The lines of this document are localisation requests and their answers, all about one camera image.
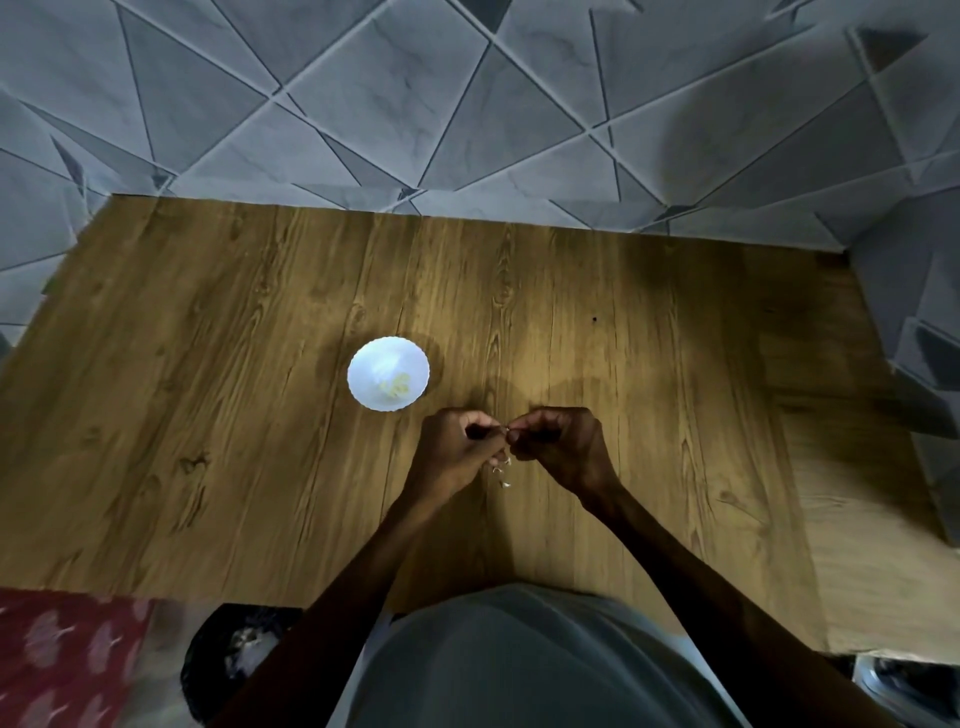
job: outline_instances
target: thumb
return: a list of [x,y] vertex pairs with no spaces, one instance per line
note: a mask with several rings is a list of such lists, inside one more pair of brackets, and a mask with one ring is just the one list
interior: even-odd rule
[[507,447],[507,437],[501,429],[492,429],[483,440],[478,440],[469,450],[470,461],[483,464]]

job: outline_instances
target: small white bowl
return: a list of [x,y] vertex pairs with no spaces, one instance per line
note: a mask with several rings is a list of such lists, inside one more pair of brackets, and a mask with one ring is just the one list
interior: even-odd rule
[[360,348],[347,367],[347,387],[368,409],[394,412],[413,404],[430,380],[430,362],[408,339],[384,336]]

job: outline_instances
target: red patterned cloth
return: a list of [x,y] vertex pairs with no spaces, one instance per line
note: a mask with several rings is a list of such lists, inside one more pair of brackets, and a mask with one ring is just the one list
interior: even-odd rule
[[0,726],[112,726],[151,606],[121,596],[0,589]]

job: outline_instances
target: geometric wall tile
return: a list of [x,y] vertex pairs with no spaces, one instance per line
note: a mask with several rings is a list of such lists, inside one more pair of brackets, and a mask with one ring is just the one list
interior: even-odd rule
[[933,484],[930,492],[948,542],[960,546],[960,468],[944,475]]
[[930,371],[924,358],[924,352],[920,348],[920,332],[924,330],[923,324],[913,316],[908,317],[903,322],[903,329],[900,332],[900,343],[897,346],[897,353],[893,356],[893,363],[899,369],[909,372],[930,388],[937,388],[937,382]]
[[879,73],[894,61],[898,61],[926,38],[926,34],[915,33],[909,29],[856,28],[853,32],[863,48],[863,55],[870,70],[874,73]]
[[332,136],[322,134],[327,146],[333,150],[343,165],[349,170],[350,174],[361,187],[395,187],[406,186],[393,175],[388,175],[375,164],[371,164],[360,155],[345,147]]
[[810,31],[619,117],[614,149],[660,199],[693,205],[862,81],[843,34]]
[[738,243],[783,245],[841,252],[843,249],[815,215],[777,209],[706,207],[671,218],[670,234]]
[[400,188],[389,187],[336,187],[331,184],[300,184],[314,194],[342,207],[343,209],[378,212],[394,204],[399,197]]
[[192,172],[178,177],[170,185],[170,190],[177,197],[193,200],[227,200],[253,205],[292,207],[334,207],[328,200],[294,184],[195,177]]
[[43,286],[63,255],[55,255],[0,271],[0,324],[26,326],[43,300]]
[[380,2],[217,0],[217,7],[285,84]]
[[960,436],[949,405],[918,379],[895,368],[894,390],[900,401],[901,422],[907,429],[953,440]]
[[257,59],[215,0],[120,0],[170,35],[182,38],[219,62],[231,73],[266,93],[276,90],[276,79]]
[[264,97],[131,12],[119,12],[153,159],[184,172]]
[[851,266],[887,358],[895,355],[903,322],[917,314],[930,272],[934,241],[923,232],[926,200],[894,207],[850,248]]
[[587,226],[547,200],[518,195],[470,194],[470,190],[447,192],[431,189],[413,199],[421,215],[496,220],[508,223],[552,225],[558,228]]
[[[709,4],[700,4],[696,11],[686,5],[658,2],[651,12],[648,4],[643,3],[647,12],[593,13],[600,73],[611,118],[776,45],[801,30],[788,15],[764,22],[760,12],[755,20],[735,26],[736,11],[744,5],[739,1],[714,3],[716,11],[711,11]],[[705,34],[703,28],[691,28],[691,23],[698,22],[698,15],[708,15],[721,24],[733,23],[734,27]]]
[[81,206],[83,198],[72,181],[0,151],[0,190],[0,270],[73,245],[67,196]]
[[116,6],[2,0],[0,17],[0,80],[12,95],[150,158]]
[[394,215],[418,215],[420,216],[420,211],[417,210],[413,203],[407,200],[405,203],[397,205],[392,210],[390,210]]
[[475,182],[469,189],[543,200],[615,203],[620,194],[613,166],[610,155],[589,135],[581,134]]
[[464,7],[491,33],[496,33],[510,0],[463,0]]
[[459,189],[579,131],[572,119],[491,47],[418,186]]
[[636,12],[627,0],[513,0],[497,34],[555,98],[591,126],[607,119],[590,22],[590,11],[601,7]]
[[837,240],[846,246],[912,193],[913,185],[907,172],[898,167],[774,203],[773,206],[815,213]]
[[633,232],[649,225],[663,212],[663,205],[653,196],[648,196],[646,204],[637,201],[603,203],[591,200],[553,202],[594,230]]
[[900,153],[874,94],[863,84],[709,195],[704,204],[766,206],[900,165]]
[[320,133],[270,104],[197,164],[197,177],[356,186]]
[[53,139],[24,106],[0,89],[0,149],[68,177]]
[[[951,236],[954,243],[956,230]],[[942,252],[933,254],[917,317],[960,340],[960,286],[955,282],[960,271],[951,271],[948,266],[948,258]]]
[[929,195],[951,187],[960,187],[960,152],[950,152],[913,166],[922,167],[913,170],[914,179],[917,181],[915,195]]
[[908,162],[937,153],[960,112],[956,32],[934,33],[874,78],[876,98]]
[[321,129],[415,186],[486,45],[443,0],[398,0],[290,95]]
[[117,181],[107,182],[107,185],[114,186],[114,189],[106,189],[103,191],[132,192],[134,194],[156,193],[154,179],[157,175],[163,174],[163,170],[159,169],[152,162],[141,159],[140,157],[135,157],[129,152],[109,144],[103,139],[87,133],[82,129],[78,129],[72,124],[68,124],[46,111],[41,111],[34,107],[30,107],[30,109],[51,127],[63,134],[63,136],[57,136],[56,132],[54,132],[57,143],[64,151],[78,161],[85,172],[95,172],[98,165],[96,163],[91,164],[87,158],[84,158],[84,152],[98,159],[100,163],[115,173]]
[[917,329],[917,343],[937,388],[960,391],[960,345],[927,327]]
[[926,482],[933,484],[954,468],[960,468],[960,440],[948,440],[911,432],[914,450]]
[[23,332],[26,330],[27,327],[0,324],[0,336],[3,336],[12,347],[20,343],[20,339],[23,338]]

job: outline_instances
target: person's left hand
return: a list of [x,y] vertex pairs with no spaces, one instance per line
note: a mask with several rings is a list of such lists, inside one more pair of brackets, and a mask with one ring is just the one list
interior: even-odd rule
[[[471,439],[471,431],[483,432]],[[505,457],[506,428],[486,412],[447,408],[423,420],[403,495],[412,502],[440,507],[466,488],[484,463]]]

